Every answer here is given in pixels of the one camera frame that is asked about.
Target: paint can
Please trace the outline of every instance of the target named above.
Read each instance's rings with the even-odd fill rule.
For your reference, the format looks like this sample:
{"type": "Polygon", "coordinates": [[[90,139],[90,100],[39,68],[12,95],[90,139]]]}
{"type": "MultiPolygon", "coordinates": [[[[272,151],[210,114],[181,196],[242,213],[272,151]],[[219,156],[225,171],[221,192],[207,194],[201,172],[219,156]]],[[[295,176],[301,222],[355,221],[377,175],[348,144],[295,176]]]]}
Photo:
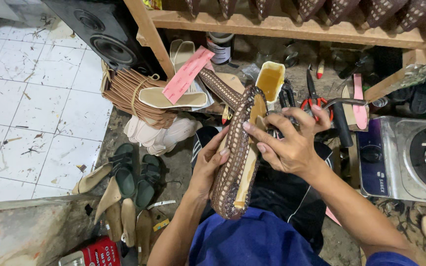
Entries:
{"type": "Polygon", "coordinates": [[[95,243],[59,260],[59,266],[121,266],[116,243],[103,236],[95,243]]]}
{"type": "Polygon", "coordinates": [[[208,50],[215,53],[211,61],[217,65],[231,62],[234,52],[234,34],[221,32],[207,32],[206,43],[208,50]]]}

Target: black pants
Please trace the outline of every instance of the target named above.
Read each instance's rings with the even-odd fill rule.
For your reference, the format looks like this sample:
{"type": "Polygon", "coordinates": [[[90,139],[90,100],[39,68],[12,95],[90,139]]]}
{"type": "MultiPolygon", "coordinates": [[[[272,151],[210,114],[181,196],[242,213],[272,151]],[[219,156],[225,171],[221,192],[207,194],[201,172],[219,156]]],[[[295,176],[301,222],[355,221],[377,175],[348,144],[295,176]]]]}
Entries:
{"type": "MultiPolygon", "coordinates": [[[[211,126],[199,129],[195,134],[192,156],[192,168],[201,147],[204,147],[218,130],[211,126]]],[[[315,142],[317,154],[332,166],[331,149],[327,145],[315,142]]],[[[273,212],[283,221],[291,224],[319,254],[323,247],[321,227],[325,219],[326,205],[307,182],[293,174],[286,174],[271,168],[269,163],[260,158],[260,166],[254,181],[249,206],[273,212]]],[[[208,202],[200,222],[215,211],[208,202]]]]}

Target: speaker cone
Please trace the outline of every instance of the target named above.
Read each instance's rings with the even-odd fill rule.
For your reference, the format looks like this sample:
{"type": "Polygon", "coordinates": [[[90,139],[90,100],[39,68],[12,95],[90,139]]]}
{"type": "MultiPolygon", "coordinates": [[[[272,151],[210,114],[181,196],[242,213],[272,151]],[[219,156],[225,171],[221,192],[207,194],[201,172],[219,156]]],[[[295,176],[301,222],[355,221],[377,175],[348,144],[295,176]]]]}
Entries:
{"type": "Polygon", "coordinates": [[[113,37],[95,34],[90,38],[92,47],[116,64],[135,64],[137,57],[133,51],[113,37]]]}
{"type": "Polygon", "coordinates": [[[95,15],[91,14],[86,10],[75,9],[73,15],[78,21],[80,21],[81,24],[92,30],[96,30],[98,32],[102,32],[105,30],[105,25],[103,24],[103,22],[95,15]]]}

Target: white tiled floor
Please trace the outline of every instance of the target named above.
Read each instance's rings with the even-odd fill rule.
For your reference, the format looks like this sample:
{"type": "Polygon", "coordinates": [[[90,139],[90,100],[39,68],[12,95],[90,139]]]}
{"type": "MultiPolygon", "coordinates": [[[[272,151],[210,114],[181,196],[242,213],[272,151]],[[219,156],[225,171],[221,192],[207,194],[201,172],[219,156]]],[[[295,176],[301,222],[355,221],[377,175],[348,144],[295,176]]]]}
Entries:
{"type": "Polygon", "coordinates": [[[0,201],[70,194],[93,170],[112,109],[100,60],[58,18],[0,19],[0,201]]]}

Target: dirty floor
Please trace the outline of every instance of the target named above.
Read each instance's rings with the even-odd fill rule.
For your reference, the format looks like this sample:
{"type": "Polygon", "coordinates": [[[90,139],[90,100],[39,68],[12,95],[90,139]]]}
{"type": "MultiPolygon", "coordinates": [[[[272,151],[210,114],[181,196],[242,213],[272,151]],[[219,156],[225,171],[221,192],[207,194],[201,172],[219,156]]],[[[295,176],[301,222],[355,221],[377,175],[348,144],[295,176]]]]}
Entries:
{"type": "MultiPolygon", "coordinates": [[[[129,142],[127,136],[123,133],[123,128],[130,118],[129,114],[119,111],[116,108],[113,109],[97,166],[107,162],[107,158],[113,154],[119,145],[129,142]]],[[[153,224],[157,224],[166,218],[172,219],[190,181],[192,147],[193,138],[189,138],[180,142],[172,152],[160,157],[166,168],[169,169],[169,172],[165,175],[165,180],[162,181],[163,190],[156,200],[151,203],[168,200],[176,200],[177,202],[152,208],[151,218],[153,219],[153,224]]],[[[139,153],[140,157],[146,154],[145,148],[140,147],[139,153]]],[[[107,184],[108,178],[105,178],[90,193],[102,195],[107,184]]],[[[360,251],[357,243],[339,225],[326,217],[322,232],[324,246],[320,256],[325,261],[332,266],[361,265],[360,251]]]]}
{"type": "Polygon", "coordinates": [[[112,109],[101,78],[59,18],[0,18],[0,201],[67,195],[92,171],[112,109]]]}

